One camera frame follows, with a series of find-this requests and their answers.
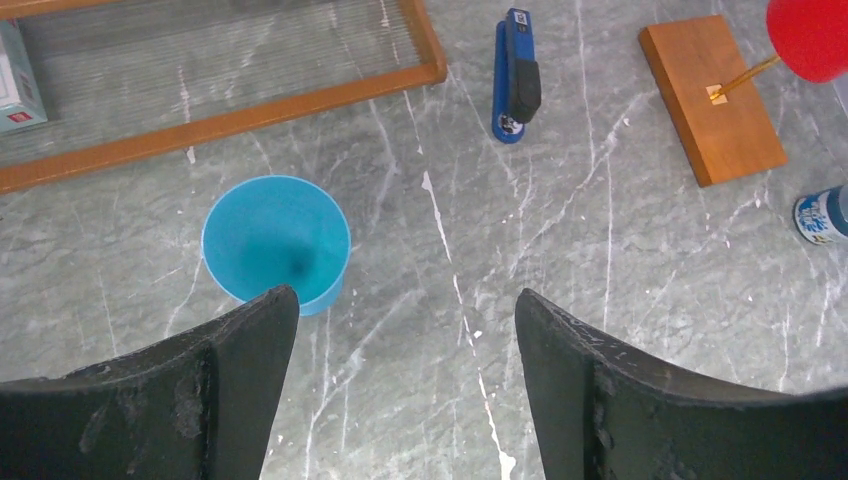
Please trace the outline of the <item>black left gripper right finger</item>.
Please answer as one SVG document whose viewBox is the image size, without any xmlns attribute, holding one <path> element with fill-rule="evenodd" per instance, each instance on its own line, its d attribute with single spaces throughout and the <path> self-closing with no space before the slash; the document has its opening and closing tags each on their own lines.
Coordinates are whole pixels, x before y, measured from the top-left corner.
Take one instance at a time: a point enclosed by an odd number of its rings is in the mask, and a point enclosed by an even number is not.
<svg viewBox="0 0 848 480">
<path fill-rule="evenodd" d="M 705 376 L 526 289 L 515 327 L 549 479 L 843 479 L 847 391 L 803 395 Z"/>
</svg>

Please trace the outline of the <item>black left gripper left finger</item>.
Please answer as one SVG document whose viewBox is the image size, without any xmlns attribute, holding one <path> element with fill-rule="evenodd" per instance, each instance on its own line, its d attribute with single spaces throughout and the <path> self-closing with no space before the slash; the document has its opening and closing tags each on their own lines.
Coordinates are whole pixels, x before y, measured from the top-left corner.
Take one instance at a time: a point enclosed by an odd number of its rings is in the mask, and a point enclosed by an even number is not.
<svg viewBox="0 0 848 480">
<path fill-rule="evenodd" d="M 144 349 L 1 386 L 5 479 L 256 479 L 299 303 L 279 286 Z"/>
</svg>

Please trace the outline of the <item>teal plastic wine glass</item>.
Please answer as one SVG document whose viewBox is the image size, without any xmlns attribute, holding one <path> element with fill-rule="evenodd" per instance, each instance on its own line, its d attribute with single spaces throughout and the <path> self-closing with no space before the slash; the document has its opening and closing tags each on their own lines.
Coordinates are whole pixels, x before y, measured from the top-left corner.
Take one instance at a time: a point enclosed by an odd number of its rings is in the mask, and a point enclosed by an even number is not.
<svg viewBox="0 0 848 480">
<path fill-rule="evenodd" d="M 352 253 L 342 208 L 299 177 L 265 175 L 237 184 L 211 207 L 200 240 L 211 278 L 247 303 L 290 286 L 303 316 L 330 309 L 340 296 Z"/>
</svg>

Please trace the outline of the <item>red plastic wine glass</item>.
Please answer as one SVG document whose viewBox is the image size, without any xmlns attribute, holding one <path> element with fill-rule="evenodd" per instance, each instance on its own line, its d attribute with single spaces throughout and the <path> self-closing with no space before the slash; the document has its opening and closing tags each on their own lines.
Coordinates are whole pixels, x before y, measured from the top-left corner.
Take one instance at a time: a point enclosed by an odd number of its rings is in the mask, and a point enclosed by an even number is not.
<svg viewBox="0 0 848 480">
<path fill-rule="evenodd" d="M 827 83 L 847 72 L 846 0 L 773 0 L 766 26 L 775 52 L 798 77 Z"/>
</svg>

